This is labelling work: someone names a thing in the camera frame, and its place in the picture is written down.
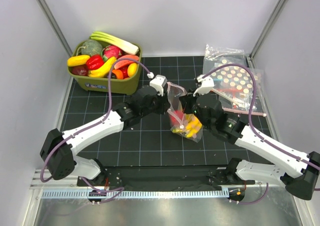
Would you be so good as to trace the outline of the yellow banana bunch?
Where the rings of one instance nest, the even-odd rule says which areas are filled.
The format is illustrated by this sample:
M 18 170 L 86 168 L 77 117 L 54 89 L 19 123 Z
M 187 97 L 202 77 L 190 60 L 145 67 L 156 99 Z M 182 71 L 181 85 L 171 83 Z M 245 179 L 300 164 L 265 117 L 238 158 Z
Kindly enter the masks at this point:
M 195 139 L 197 134 L 202 129 L 202 124 L 193 114 L 184 114 L 182 119 L 183 128 L 180 124 L 174 124 L 171 121 L 171 115 L 169 116 L 171 122 L 171 131 L 175 134 L 180 134 L 181 136 L 189 139 Z

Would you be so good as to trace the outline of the clear pink zip bag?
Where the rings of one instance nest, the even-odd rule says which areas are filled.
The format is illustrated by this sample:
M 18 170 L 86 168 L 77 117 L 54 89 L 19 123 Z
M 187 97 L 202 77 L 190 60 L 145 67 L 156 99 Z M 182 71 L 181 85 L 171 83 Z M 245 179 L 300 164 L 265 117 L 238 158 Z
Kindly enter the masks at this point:
M 203 126 L 193 114 L 186 114 L 179 100 L 187 94 L 185 88 L 167 82 L 167 98 L 170 108 L 167 110 L 172 133 L 188 140 L 199 142 L 202 138 Z

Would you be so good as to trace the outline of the red bell pepper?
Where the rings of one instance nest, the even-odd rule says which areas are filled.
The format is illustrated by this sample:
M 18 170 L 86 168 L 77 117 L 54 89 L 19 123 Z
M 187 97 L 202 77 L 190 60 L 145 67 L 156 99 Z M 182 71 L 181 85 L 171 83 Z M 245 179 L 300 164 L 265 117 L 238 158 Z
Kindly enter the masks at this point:
M 91 57 L 86 61 L 85 64 L 86 64 L 86 67 L 87 67 L 89 70 L 97 70 L 97 69 L 99 69 L 99 68 L 104 64 L 104 61 L 103 61 L 101 55 L 96 54 L 96 55 L 91 56 Z

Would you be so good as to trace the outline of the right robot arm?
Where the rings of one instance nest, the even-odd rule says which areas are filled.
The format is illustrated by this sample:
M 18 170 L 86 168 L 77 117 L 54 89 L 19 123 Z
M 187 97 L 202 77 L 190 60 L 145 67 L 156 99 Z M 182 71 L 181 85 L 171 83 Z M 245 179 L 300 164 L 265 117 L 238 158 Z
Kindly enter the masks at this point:
M 183 111 L 193 114 L 218 140 L 245 148 L 263 157 L 268 164 L 232 159 L 225 171 L 231 184 L 240 180 L 267 182 L 284 187 L 291 195 L 311 200 L 320 175 L 320 155 L 292 149 L 263 134 L 251 120 L 224 112 L 213 93 L 187 93 L 179 98 Z

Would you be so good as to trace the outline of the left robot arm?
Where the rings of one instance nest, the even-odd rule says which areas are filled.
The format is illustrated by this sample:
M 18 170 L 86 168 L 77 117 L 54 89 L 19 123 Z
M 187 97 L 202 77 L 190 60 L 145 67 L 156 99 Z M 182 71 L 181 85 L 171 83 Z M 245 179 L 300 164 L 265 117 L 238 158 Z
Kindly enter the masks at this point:
M 138 124 L 149 114 L 165 114 L 170 107 L 167 90 L 167 85 L 160 89 L 143 86 L 105 116 L 72 130 L 51 130 L 40 151 L 44 166 L 51 174 L 50 179 L 61 180 L 74 175 L 95 186 L 104 184 L 107 178 L 105 167 L 97 159 L 82 158 L 78 153 L 104 137 Z

